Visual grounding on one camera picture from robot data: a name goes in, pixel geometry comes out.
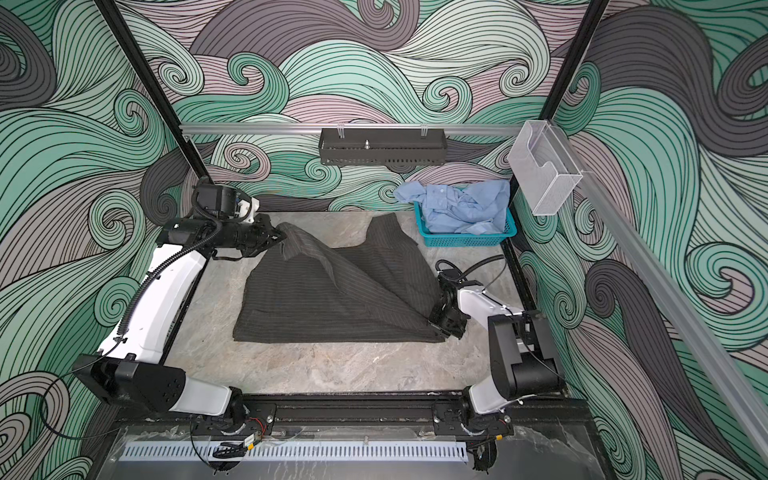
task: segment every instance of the blue basket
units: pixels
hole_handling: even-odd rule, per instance
[[[502,240],[514,237],[518,234],[512,213],[507,209],[507,223],[505,233],[492,233],[486,235],[471,235],[470,233],[430,233],[422,218],[422,209],[418,203],[413,204],[416,213],[416,224],[419,225],[419,233],[424,237],[427,247],[493,247],[499,245]]]

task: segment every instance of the dark gray striped fabric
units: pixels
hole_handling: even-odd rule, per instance
[[[238,342],[442,342],[428,322],[437,279],[395,214],[374,217],[366,241],[329,248],[291,223],[248,276]]]

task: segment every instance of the blue shirt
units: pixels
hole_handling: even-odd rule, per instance
[[[464,190],[449,185],[405,182],[395,189],[397,201],[419,202],[431,233],[504,233],[509,180],[487,180]]]

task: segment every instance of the gray marble surface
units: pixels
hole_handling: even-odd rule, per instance
[[[330,247],[365,240],[370,218],[382,212],[307,212],[271,214],[272,225],[290,222]],[[419,243],[429,265],[440,258],[465,270],[500,247],[427,248],[412,211],[397,213],[400,226]],[[220,252],[239,256],[237,251]],[[189,376],[248,393],[361,392],[461,389],[485,378],[488,333],[470,319],[464,338],[444,343],[284,343],[235,342],[232,339],[243,288],[260,256],[240,262],[211,261],[200,280],[167,365]],[[470,278],[484,284],[504,267],[498,261]],[[520,306],[509,272],[490,289],[508,304]]]

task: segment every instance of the cable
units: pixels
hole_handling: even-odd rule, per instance
[[[498,275],[497,275],[497,276],[495,276],[495,277],[494,277],[494,279],[493,279],[493,280],[491,280],[491,282],[490,282],[488,285],[486,285],[486,286],[485,286],[485,288],[483,288],[483,292],[485,292],[486,290],[488,290],[488,288],[489,288],[491,285],[493,285],[493,283],[494,283],[496,280],[498,280],[498,278],[499,278],[499,277],[502,275],[502,273],[504,273],[504,271],[505,271],[506,269],[507,269],[507,263],[506,263],[506,262],[504,262],[504,266],[502,267],[502,271],[501,271],[501,272],[499,272],[499,273],[498,273]]]
[[[503,308],[504,310],[507,310],[508,312],[510,312],[510,314],[511,314],[511,315],[514,315],[514,313],[512,313],[512,311],[511,311],[509,308],[507,308],[507,306],[506,306],[506,305],[502,305],[502,308]],[[525,312],[523,312],[523,315],[526,315],[528,318],[531,318],[531,317],[530,317],[530,316],[529,316],[527,313],[525,313]],[[553,375],[557,376],[557,377],[558,377],[560,380],[562,380],[563,382],[565,382],[565,384],[566,384],[566,385],[568,385],[568,386],[569,386],[569,387],[571,387],[572,389],[574,389],[574,390],[576,390],[577,392],[579,392],[579,393],[581,394],[581,396],[583,396],[585,399],[589,400],[589,395],[587,395],[586,393],[584,393],[584,390],[582,390],[582,389],[578,388],[578,387],[577,387],[576,385],[574,385],[573,383],[570,383],[569,381],[567,381],[567,380],[566,380],[566,378],[565,378],[564,376],[560,375],[559,373],[555,372],[553,369],[549,368],[549,365],[547,365],[546,363],[544,363],[544,360],[542,360],[542,359],[538,358],[536,355],[534,355],[534,353],[531,351],[531,347],[529,347],[529,346],[528,346],[528,344],[527,344],[525,341],[523,342],[523,345],[525,346],[525,349],[528,351],[528,353],[530,353],[530,354],[531,354],[531,356],[532,356],[533,358],[535,358],[537,362],[539,362],[540,364],[542,364],[542,365],[544,366],[544,368],[546,368],[547,370],[549,370],[550,372],[552,372],[552,374],[553,374]]]
[[[192,420],[190,420],[190,443],[192,444],[192,449],[194,450],[195,455],[200,459],[202,463],[204,463],[208,468],[213,470],[214,472],[221,472],[218,468],[214,467],[210,463],[206,462],[205,458],[200,454],[200,452],[197,451],[197,447],[194,446],[194,436],[192,435]]]
[[[469,267],[467,269],[467,271],[465,271],[464,273],[459,275],[458,278],[453,279],[453,281],[454,282],[460,282],[460,281],[464,280],[470,273],[474,272],[475,270],[477,270],[481,266],[483,266],[483,265],[485,265],[487,263],[490,263],[490,262],[495,262],[496,260],[504,260],[504,259],[505,259],[504,255],[494,255],[493,257],[484,258],[483,260],[480,260],[476,264],[474,264],[471,267]]]
[[[115,350],[115,349],[116,349],[118,346],[120,346],[120,343],[121,343],[121,342],[122,342],[122,337],[120,337],[120,339],[119,339],[117,342],[115,342],[114,346],[113,346],[113,347],[112,347],[112,348],[111,348],[111,349],[110,349],[108,352],[106,352],[104,355],[101,355],[101,356],[99,356],[99,357],[98,357],[96,360],[94,360],[93,362],[90,362],[90,363],[86,363],[86,364],[85,364],[85,365],[83,365],[83,366],[79,366],[78,368],[76,368],[76,369],[74,369],[74,370],[71,370],[71,371],[69,371],[69,372],[65,373],[64,375],[59,375],[59,376],[57,376],[57,377],[56,377],[56,379],[55,379],[53,382],[51,382],[51,385],[49,385],[49,386],[48,386],[48,388],[47,388],[47,389],[45,389],[45,391],[43,392],[43,395],[42,395],[42,400],[40,401],[40,406],[39,406],[39,408],[38,408],[38,413],[39,413],[39,415],[40,415],[40,420],[43,422],[43,426],[44,426],[44,427],[45,427],[45,428],[46,428],[46,429],[47,429],[49,432],[51,432],[51,433],[53,433],[53,434],[55,434],[55,435],[57,435],[57,436],[60,436],[60,437],[62,437],[63,439],[67,439],[67,440],[89,440],[89,439],[98,439],[99,437],[103,437],[103,436],[105,436],[105,435],[109,435],[109,434],[111,434],[111,433],[115,433],[117,430],[120,430],[120,429],[122,428],[122,427],[117,427],[116,429],[112,429],[112,430],[109,430],[108,432],[99,433],[99,434],[97,434],[97,435],[86,435],[86,436],[84,436],[84,437],[73,437],[73,436],[69,436],[69,435],[66,435],[66,434],[64,434],[64,433],[61,433],[61,432],[59,432],[58,430],[54,429],[54,428],[53,428],[53,426],[52,426],[51,424],[49,424],[49,423],[48,423],[48,421],[46,421],[46,420],[45,420],[45,412],[43,411],[43,407],[46,407],[46,406],[47,406],[47,404],[46,404],[46,402],[45,402],[45,397],[47,397],[47,396],[48,396],[48,394],[51,392],[51,389],[53,388],[53,386],[54,386],[54,385],[56,385],[56,382],[58,382],[59,380],[62,380],[62,379],[63,379],[64,377],[66,377],[66,376],[72,375],[72,374],[73,374],[73,373],[75,373],[75,372],[78,372],[78,371],[80,371],[80,370],[82,370],[82,369],[86,369],[86,368],[88,368],[89,366],[91,366],[91,365],[93,365],[94,363],[96,363],[96,362],[98,362],[99,360],[101,360],[103,357],[105,357],[105,356],[108,356],[108,355],[109,355],[110,353],[112,353],[112,352],[113,352],[113,351],[114,351],[114,350]]]
[[[251,201],[253,198],[249,194],[245,193],[244,191],[242,191],[237,187],[233,187],[232,185],[227,185],[227,187],[231,188],[232,190],[235,190],[237,193],[240,194],[241,197],[245,197],[241,200],[245,200],[246,202],[248,202],[248,211],[242,217],[229,218],[222,221],[225,223],[240,223],[243,220],[247,219],[248,216],[250,215],[250,211],[253,209],[253,201]]]
[[[435,270],[441,271],[440,263],[447,263],[452,269],[457,270],[459,273],[462,272],[462,269],[458,268],[456,265],[454,265],[453,263],[451,263],[451,262],[449,262],[449,261],[447,261],[445,259],[440,259],[440,260],[435,262]]]
[[[458,275],[458,278],[448,278],[445,275],[443,275],[443,277],[446,280],[450,281],[451,283],[459,283],[462,280],[464,280],[470,273],[474,272],[475,270],[477,270],[481,266],[483,266],[483,265],[485,265],[487,263],[490,263],[490,262],[495,262],[496,260],[503,260],[504,258],[505,258],[504,255],[494,255],[493,257],[484,258],[483,260],[480,260],[476,264],[474,264],[471,267],[469,267],[467,269],[467,271],[465,271],[465,272],[462,272],[462,270],[460,268],[458,268],[456,265],[454,265],[453,263],[451,263],[451,262],[449,262],[447,260],[444,260],[444,259],[440,259],[437,262],[435,262],[435,270],[438,270],[439,272],[442,272],[442,270],[440,270],[440,263],[447,263],[448,265],[451,266],[451,268],[456,269],[459,272],[459,275]]]
[[[174,255],[172,255],[167,260],[165,260],[163,263],[158,265],[156,269],[154,269],[152,272],[150,272],[147,275],[147,278],[144,279],[144,281],[141,283],[141,285],[136,289],[136,293],[134,293],[133,297],[131,297],[131,301],[129,302],[128,306],[126,307],[125,312],[123,313],[123,317],[120,320],[120,324],[118,325],[118,329],[117,329],[117,335],[118,336],[115,337],[115,344],[114,344],[114,346],[108,352],[106,352],[105,354],[99,356],[93,362],[90,362],[90,363],[87,363],[86,365],[80,366],[77,369],[71,370],[71,371],[69,371],[69,372],[67,372],[67,373],[65,373],[63,375],[57,376],[56,379],[53,382],[51,382],[51,385],[49,385],[48,388],[45,389],[45,391],[43,392],[42,401],[40,402],[40,407],[39,407],[38,413],[40,415],[40,420],[42,421],[43,426],[49,432],[52,432],[55,435],[62,437],[63,439],[68,439],[68,440],[89,440],[89,439],[97,439],[97,438],[103,437],[105,435],[109,435],[109,434],[114,433],[114,432],[116,432],[117,430],[120,429],[120,428],[112,429],[112,430],[109,430],[107,432],[103,432],[103,433],[100,433],[100,434],[97,434],[97,435],[87,435],[87,436],[83,436],[83,437],[74,437],[74,436],[70,436],[70,435],[66,435],[64,433],[61,433],[58,430],[54,429],[53,426],[51,424],[49,424],[48,421],[45,419],[45,411],[44,411],[45,409],[44,409],[44,407],[47,406],[46,402],[45,402],[45,397],[47,397],[48,394],[51,392],[51,389],[53,389],[53,386],[56,384],[56,382],[59,382],[59,381],[63,380],[65,377],[67,377],[69,375],[72,375],[72,374],[74,374],[74,373],[76,373],[76,372],[78,372],[78,371],[80,371],[82,369],[88,368],[89,366],[91,366],[91,365],[95,364],[96,362],[98,362],[103,357],[109,356],[110,353],[115,351],[116,348],[118,348],[120,346],[120,344],[123,342],[123,338],[125,337],[125,333],[128,331],[128,324],[131,322],[131,317],[133,316],[133,313],[136,310],[136,305],[138,304],[139,300],[144,295],[144,293],[147,291],[147,288],[149,288],[150,284],[155,279],[157,279],[157,277],[160,275],[160,273],[163,270],[165,270],[166,268],[168,268],[173,262],[175,262],[176,260],[180,259],[181,257],[183,257],[184,255],[188,254],[189,252],[194,251],[194,250],[202,247],[203,245],[205,245],[206,243],[211,241],[213,238],[215,238],[216,235],[221,233],[221,230],[223,229],[223,224],[221,223],[221,220],[218,220],[216,217],[214,217],[213,215],[209,214],[207,211],[205,211],[204,208],[202,208],[200,206],[200,204],[197,202],[197,195],[198,195],[198,192],[197,192],[197,190],[195,190],[192,193],[192,206],[193,206],[193,208],[194,208],[194,210],[196,212],[198,212],[203,217],[206,217],[207,219],[212,220],[216,224],[216,228],[214,229],[213,233],[211,233],[207,237],[203,238],[202,240],[197,241],[196,243],[194,243],[194,244],[192,244],[192,245],[190,245],[188,247],[185,247],[185,248],[179,250]]]
[[[217,257],[216,255],[213,255],[210,259],[211,260],[226,260],[228,262],[239,262],[245,257]]]
[[[214,229],[213,233],[211,233],[207,237],[201,240],[198,240],[192,245],[182,248],[181,250],[176,252],[174,255],[172,255],[163,263],[158,265],[156,269],[154,269],[152,272],[150,272],[147,275],[147,278],[145,278],[144,281],[141,282],[141,285],[136,289],[136,293],[134,293],[133,297],[131,298],[131,301],[128,304],[128,307],[125,309],[125,313],[123,313],[123,318],[120,320],[120,324],[118,325],[117,334],[119,337],[125,336],[125,333],[128,331],[128,325],[131,323],[131,317],[134,314],[134,310],[136,310],[136,305],[138,305],[139,300],[144,295],[144,292],[147,291],[147,288],[149,288],[150,284],[152,284],[152,282],[155,279],[157,279],[160,273],[166,268],[168,268],[176,260],[179,260],[181,257],[188,254],[189,252],[195,251],[198,248],[205,245],[206,243],[208,243],[209,241],[211,241],[219,233],[221,233],[221,230],[223,230],[224,225],[221,222],[221,220],[209,214],[204,208],[200,206],[200,204],[197,202],[197,195],[198,195],[198,192],[197,192],[197,189],[195,189],[195,191],[192,193],[192,208],[194,208],[194,211],[199,215],[201,215],[202,217],[205,217],[208,220],[212,220],[216,224],[216,228]]]
[[[256,420],[257,422],[259,422],[259,427],[261,427],[261,436],[264,436],[264,434],[266,434],[266,427],[265,427],[265,426],[264,426],[264,424],[261,422],[261,420],[259,420],[259,419],[258,419],[258,418],[256,418],[256,417],[248,417],[248,419],[250,419],[250,420]]]

